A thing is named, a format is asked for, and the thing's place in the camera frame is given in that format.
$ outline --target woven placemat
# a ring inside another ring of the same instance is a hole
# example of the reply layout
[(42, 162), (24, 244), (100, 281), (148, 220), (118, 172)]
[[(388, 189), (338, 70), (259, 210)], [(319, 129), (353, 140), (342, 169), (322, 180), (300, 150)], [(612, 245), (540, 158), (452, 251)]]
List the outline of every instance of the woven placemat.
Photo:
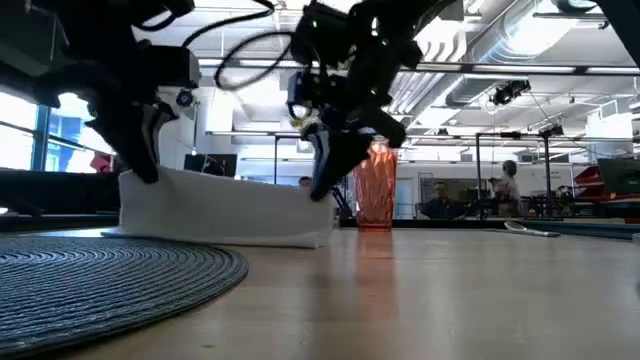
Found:
[(198, 244), (0, 238), (0, 358), (149, 324), (221, 295), (247, 272), (240, 254)]

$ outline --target ceiling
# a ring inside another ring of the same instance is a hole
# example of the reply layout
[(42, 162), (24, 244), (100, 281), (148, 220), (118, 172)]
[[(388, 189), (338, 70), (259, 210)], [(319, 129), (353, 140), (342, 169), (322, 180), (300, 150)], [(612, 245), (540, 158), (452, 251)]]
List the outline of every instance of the ceiling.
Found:
[[(482, 39), (483, 31), (487, 30), (489, 26), (495, 26), (492, 25), (494, 20), (497, 20), (496, 23), (500, 23), (499, 15), (513, 3), (512, 0), (480, 1), (479, 10), (468, 8), (474, 1), (464, 1), (465, 7), (467, 7), (464, 21), (458, 22), (457, 27), (448, 35), (449, 39), (438, 37), (442, 31), (441, 27), (437, 28), (440, 29), (440, 32), (432, 29), (431, 33), (425, 35), (423, 44), (427, 44), (428, 48), (423, 48), (423, 50), (433, 50), (432, 45), (437, 45), (435, 46), (436, 51), (428, 55), (430, 58), (426, 60), (457, 61), (457, 59), (452, 60), (455, 52), (463, 50), (460, 55), (464, 55), (464, 50), (466, 50), (469, 54), (478, 40)], [(280, 0), (273, 2), (277, 3), (279, 10), (272, 17), (234, 24), (212, 31), (196, 40), (190, 46), (191, 50), (200, 58), (219, 58), (241, 40), (251, 35), (270, 30), (292, 30), (301, 17), (303, 6), (308, 1)], [(322, 2), (347, 11), (357, 1), (324, 0)], [(259, 5), (249, 0), (196, 0), (196, 5), (196, 11), (176, 20), (167, 29), (156, 33), (137, 31), (136, 36), (147, 38), (155, 44), (179, 45), (193, 31), (204, 25), (262, 10)], [(554, 22), (558, 20), (546, 21), (550, 24), (549, 28), (554, 28), (551, 24), (555, 24)], [(575, 25), (555, 44), (529, 59), (528, 63), (633, 66), (631, 57), (611, 27), (600, 30), (599, 25), (601, 24), (598, 22), (576, 21)], [(543, 26), (537, 35), (540, 37), (553, 36), (553, 34), (545, 33), (546, 28)], [(464, 39), (464, 44), (457, 43), (460, 39)], [(244, 58), (275, 58), (283, 51), (287, 42), (286, 38), (268, 39), (250, 46), (239, 56)], [(231, 69), (225, 72), (225, 78), (237, 81), (251, 76), (256, 71), (259, 70)], [(211, 74), (211, 69), (203, 70), (205, 88), (208, 88), (206, 85), (212, 84)], [(237, 99), (236, 111), (234, 112), (235, 128), (260, 131), (267, 129), (270, 129), (269, 131), (289, 130), (288, 114), (284, 102), (286, 101), (286, 79), (290, 74), (291, 71), (287, 70), (276, 71), (263, 81), (239, 91), (235, 95)], [(401, 81), (409, 79), (409, 76), (397, 79), (392, 88), (394, 90), (392, 95), (397, 100), (410, 97), (414, 97), (416, 101), (423, 99), (424, 97), (419, 95), (434, 92), (440, 79), (436, 75), (428, 74), (425, 76), (431, 76), (431, 78), (427, 79), (428, 81), (419, 82), (414, 77), (413, 83)], [(630, 77), (530, 76), (529, 81), (532, 86), (530, 94), (523, 94), (510, 105), (497, 111), (492, 105), (487, 105), (489, 96), (494, 89), (490, 88), (462, 111), (452, 111), (453, 115), (449, 118), (445, 114), (442, 124), (437, 126), (435, 123), (424, 126), (416, 121), (420, 112), (415, 109), (419, 107), (414, 107), (414, 110), (411, 110), (411, 107), (407, 108), (407, 116), (398, 116), (398, 120), (404, 118), (403, 123), (411, 124), (410, 134), (422, 135), (432, 132), (434, 128), (445, 127), (452, 135), (472, 135), (494, 129), (526, 131), (532, 125), (534, 128), (539, 127), (540, 122), (547, 117), (554, 117), (554, 119), (563, 119), (566, 133), (578, 135), (584, 133), (586, 115), (598, 110), (599, 104), (609, 102), (612, 99), (627, 98), (630, 100), (634, 96), (633, 79)], [(203, 93), (210, 94), (206, 89), (203, 90)], [(202, 101), (206, 102), (210, 97), (207, 95)], [(272, 143), (272, 140), (253, 139), (249, 142), (267, 144)]]

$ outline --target ductwork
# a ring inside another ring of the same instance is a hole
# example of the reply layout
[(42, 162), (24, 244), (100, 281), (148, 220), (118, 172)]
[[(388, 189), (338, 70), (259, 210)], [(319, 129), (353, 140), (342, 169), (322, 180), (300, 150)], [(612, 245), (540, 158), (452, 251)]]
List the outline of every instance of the ductwork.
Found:
[[(534, 60), (555, 45), (577, 23), (577, 20), (545, 21), (533, 17), (535, 12), (550, 12), (555, 9), (550, 0), (518, 0), (465, 55), (463, 61), (514, 64)], [(430, 117), (430, 107), (469, 105), (495, 83), (496, 80), (487, 79), (486, 76), (479, 78), (473, 75), (448, 74), (419, 102), (408, 104), (406, 110), (416, 115), (414, 122), (422, 122), (421, 120), (428, 120)]]

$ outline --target wooden table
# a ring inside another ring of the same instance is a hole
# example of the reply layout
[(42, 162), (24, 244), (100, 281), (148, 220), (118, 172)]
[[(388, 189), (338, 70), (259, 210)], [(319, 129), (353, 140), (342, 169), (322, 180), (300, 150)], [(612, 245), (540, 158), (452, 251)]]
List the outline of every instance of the wooden table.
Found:
[(62, 358), (640, 356), (640, 247), (633, 244), (402, 230), (338, 231), (319, 250), (238, 250), (251, 270), (227, 295)]

